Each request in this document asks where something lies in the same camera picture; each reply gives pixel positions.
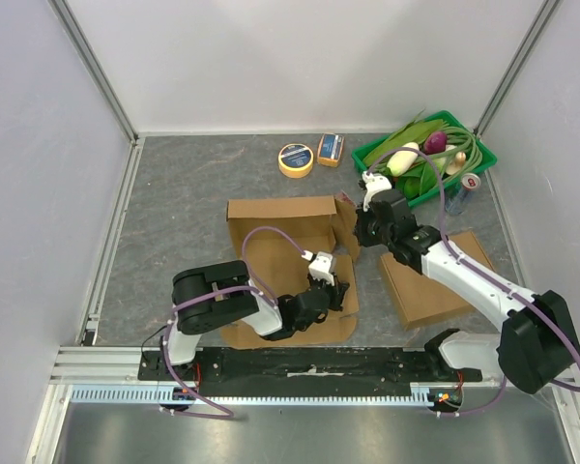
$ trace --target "white wall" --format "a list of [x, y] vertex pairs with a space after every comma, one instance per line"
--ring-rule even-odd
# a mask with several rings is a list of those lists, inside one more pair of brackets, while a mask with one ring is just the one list
[[523, 274], [565, 296], [580, 338], [580, 0], [558, 9], [485, 141]]
[[129, 152], [45, 0], [0, 1], [0, 464], [73, 343]]
[[70, 0], [138, 131], [471, 126], [541, 0]]

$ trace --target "green crate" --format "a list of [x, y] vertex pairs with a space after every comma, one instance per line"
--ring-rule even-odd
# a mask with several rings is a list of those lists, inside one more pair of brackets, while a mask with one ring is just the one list
[[[457, 119], [455, 119], [455, 117], [451, 113], [449, 113], [448, 111], [439, 111], [438, 113], [434, 113], [431, 116], [428, 116], [427, 118], [425, 118], [425, 121], [432, 121], [434, 119], [442, 119], [443, 121], [448, 123], [450, 126], [455, 126], [457, 128], [464, 128], [464, 126]], [[385, 139], [387, 139], [387, 137], [388, 137], [388, 135], [385, 135], [384, 137], [379, 138], [378, 140], [374, 140], [373, 142], [370, 142], [367, 145], [363, 145], [362, 147], [359, 147], [356, 150], [353, 150], [352, 159], [355, 161], [355, 168], [357, 169], [357, 172], [359, 172], [361, 174], [367, 170], [367, 166], [365, 166], [365, 164], [363, 164], [363, 159], [374, 148], [376, 148], [378, 145], [383, 143], [385, 141]], [[473, 172], [476, 174], [479, 174], [480, 172], [483, 172], [488, 167], [496, 164], [497, 158], [481, 142], [477, 141], [477, 146], [478, 146], [479, 150], [481, 151], [482, 159], [481, 159], [481, 164], [479, 166], [477, 166], [473, 170]], [[453, 186], [458, 181], [459, 181], [459, 179], [458, 180], [453, 179], [452, 181], [448, 181], [448, 182], [445, 181], [445, 189], [448, 189], [449, 187]], [[412, 208], [413, 206], [419, 205], [420, 203], [423, 203], [425, 200], [427, 200], [427, 199], [429, 199], [432, 196], [437, 195], [437, 194], [438, 194], [438, 189], [435, 188], [435, 189], [429, 191], [428, 193], [424, 193], [423, 195], [418, 196], [417, 198], [415, 198], [413, 200], [410, 200], [408, 202], [408, 204]]]

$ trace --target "closed cardboard box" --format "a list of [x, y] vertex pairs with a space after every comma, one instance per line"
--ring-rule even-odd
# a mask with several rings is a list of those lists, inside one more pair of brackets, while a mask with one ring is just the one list
[[245, 258], [255, 273], [277, 296], [296, 295], [305, 291], [307, 266], [297, 250], [274, 231], [261, 231], [247, 243], [246, 256], [241, 255], [243, 239], [261, 225], [277, 227], [292, 237], [302, 248], [314, 253], [333, 252], [337, 243], [348, 254], [336, 256], [335, 272], [340, 281], [348, 282], [342, 311], [329, 311], [322, 324], [312, 324], [305, 332], [296, 332], [280, 341], [262, 339], [243, 322], [221, 329], [221, 336], [233, 348], [261, 348], [334, 343], [347, 339], [357, 327], [359, 298], [353, 261], [359, 256], [359, 243], [353, 235], [357, 220], [352, 205], [332, 196], [302, 198], [270, 198], [230, 200], [227, 226], [232, 245], [239, 258]]
[[[450, 238], [483, 266], [494, 269], [473, 232]], [[405, 330], [442, 322], [474, 310], [443, 284], [399, 264], [390, 253], [380, 257], [378, 268]]]

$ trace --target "round yellow container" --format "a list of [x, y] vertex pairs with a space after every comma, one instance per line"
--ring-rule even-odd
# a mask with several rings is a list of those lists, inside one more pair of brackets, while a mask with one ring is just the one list
[[301, 179], [313, 167], [313, 152], [303, 143], [290, 143], [279, 151], [279, 170], [292, 179]]

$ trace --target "silver can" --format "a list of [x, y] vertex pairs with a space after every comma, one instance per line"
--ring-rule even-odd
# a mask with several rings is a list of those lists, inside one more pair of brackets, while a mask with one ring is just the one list
[[481, 179], [477, 174], [468, 172], [460, 178], [460, 182], [449, 189], [445, 210], [452, 216], [462, 214], [470, 199], [481, 185]]

